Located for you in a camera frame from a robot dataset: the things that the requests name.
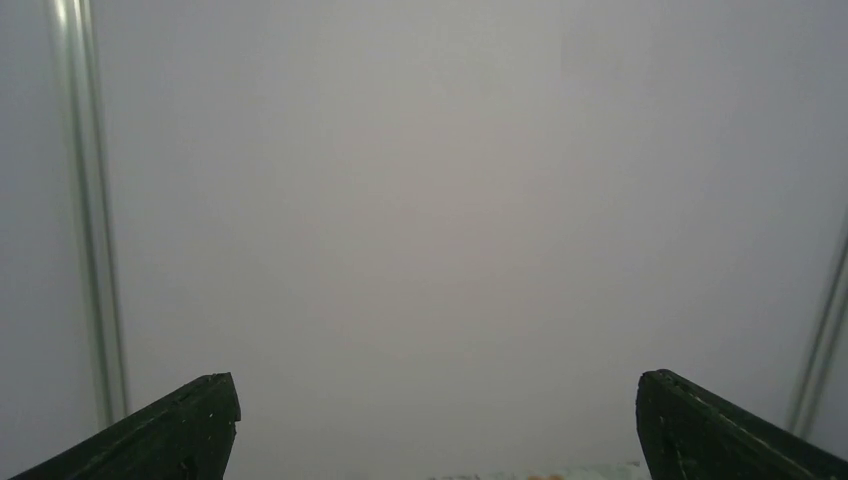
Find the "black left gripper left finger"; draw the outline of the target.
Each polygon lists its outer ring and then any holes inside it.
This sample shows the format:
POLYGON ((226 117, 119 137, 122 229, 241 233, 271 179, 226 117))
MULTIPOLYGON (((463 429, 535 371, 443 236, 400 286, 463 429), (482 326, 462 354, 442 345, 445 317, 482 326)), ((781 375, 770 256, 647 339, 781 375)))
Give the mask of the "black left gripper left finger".
POLYGON ((203 375, 17 479, 222 479, 241 409, 232 374, 203 375))

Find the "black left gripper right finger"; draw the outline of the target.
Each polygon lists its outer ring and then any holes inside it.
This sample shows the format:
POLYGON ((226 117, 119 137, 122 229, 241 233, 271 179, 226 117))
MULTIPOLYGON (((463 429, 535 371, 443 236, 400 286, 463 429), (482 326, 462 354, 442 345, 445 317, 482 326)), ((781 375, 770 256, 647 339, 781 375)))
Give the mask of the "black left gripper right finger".
POLYGON ((847 462, 667 369, 640 376, 637 433, 653 479, 845 479, 847 462))

